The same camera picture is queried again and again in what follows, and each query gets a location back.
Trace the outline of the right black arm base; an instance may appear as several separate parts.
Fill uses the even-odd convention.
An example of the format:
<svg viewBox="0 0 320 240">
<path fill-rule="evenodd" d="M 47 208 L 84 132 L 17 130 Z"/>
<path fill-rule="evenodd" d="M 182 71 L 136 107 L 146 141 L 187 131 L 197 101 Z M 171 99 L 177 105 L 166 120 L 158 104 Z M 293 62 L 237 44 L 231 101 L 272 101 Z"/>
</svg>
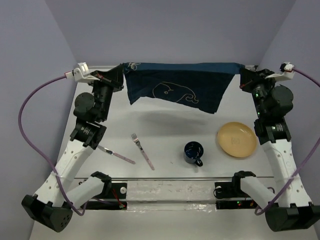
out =
<svg viewBox="0 0 320 240">
<path fill-rule="evenodd" d="M 220 181 L 214 183 L 213 195 L 216 199 L 217 210 L 254 209 L 257 203 L 246 193 L 236 191 L 231 182 Z"/>
</svg>

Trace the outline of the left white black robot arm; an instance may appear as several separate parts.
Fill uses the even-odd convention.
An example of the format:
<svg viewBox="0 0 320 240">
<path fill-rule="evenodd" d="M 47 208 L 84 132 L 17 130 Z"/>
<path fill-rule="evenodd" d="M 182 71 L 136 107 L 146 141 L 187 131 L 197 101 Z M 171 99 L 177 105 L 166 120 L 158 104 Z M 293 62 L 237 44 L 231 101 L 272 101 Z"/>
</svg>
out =
<svg viewBox="0 0 320 240">
<path fill-rule="evenodd" d="M 102 125 L 108 118 L 112 95 L 124 88 L 124 66 L 108 71 L 89 70 L 85 62 L 66 72 L 56 81 L 67 79 L 88 84 L 91 92 L 79 94 L 74 101 L 75 127 L 66 148 L 56 164 L 29 139 L 26 142 L 49 163 L 52 171 L 42 186 L 32 195 L 26 195 L 21 205 L 34 221 L 59 233 L 70 223 L 74 213 L 83 216 L 87 202 L 94 197 L 110 194 L 112 179 L 96 171 L 79 186 L 69 190 L 77 173 L 96 150 L 107 130 Z"/>
</svg>

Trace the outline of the dark blue fish-print cloth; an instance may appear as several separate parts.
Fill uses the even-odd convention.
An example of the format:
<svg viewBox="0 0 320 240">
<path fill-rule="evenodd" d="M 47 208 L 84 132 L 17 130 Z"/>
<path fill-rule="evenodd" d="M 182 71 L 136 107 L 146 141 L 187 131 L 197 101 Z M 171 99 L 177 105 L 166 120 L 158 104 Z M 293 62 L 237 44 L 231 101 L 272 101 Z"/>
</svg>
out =
<svg viewBox="0 0 320 240">
<path fill-rule="evenodd" d="M 230 82 L 244 65 L 234 62 L 125 62 L 123 67 L 131 105 L 148 97 L 215 114 Z"/>
</svg>

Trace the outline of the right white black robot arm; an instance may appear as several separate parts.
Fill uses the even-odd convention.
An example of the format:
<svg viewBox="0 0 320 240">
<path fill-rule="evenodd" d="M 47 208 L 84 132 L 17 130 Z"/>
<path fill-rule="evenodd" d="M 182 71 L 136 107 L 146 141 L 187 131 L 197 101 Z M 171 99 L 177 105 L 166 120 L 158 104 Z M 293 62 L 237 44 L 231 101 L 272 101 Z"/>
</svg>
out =
<svg viewBox="0 0 320 240">
<path fill-rule="evenodd" d="M 247 194 L 257 204 L 255 215 L 264 215 L 274 232 L 308 229 L 320 219 L 320 207 L 312 202 L 299 176 L 310 156 L 296 165 L 285 121 L 293 109 L 294 95 L 289 88 L 276 84 L 291 80 L 294 67 L 286 64 L 281 71 L 240 70 L 240 89 L 252 95 L 258 117 L 254 131 L 269 161 L 277 192 L 271 192 L 250 171 L 235 173 L 230 183 L 235 196 Z"/>
</svg>

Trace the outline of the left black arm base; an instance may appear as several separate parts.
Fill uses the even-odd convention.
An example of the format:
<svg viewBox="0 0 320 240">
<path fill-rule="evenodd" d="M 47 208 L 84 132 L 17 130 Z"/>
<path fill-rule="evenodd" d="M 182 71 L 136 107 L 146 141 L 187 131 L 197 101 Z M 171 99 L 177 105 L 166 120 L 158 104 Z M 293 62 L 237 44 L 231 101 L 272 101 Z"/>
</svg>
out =
<svg viewBox="0 0 320 240">
<path fill-rule="evenodd" d="M 87 210 L 121 211 L 127 209 L 127 183 L 112 182 L 109 189 L 94 196 L 86 205 Z"/>
</svg>

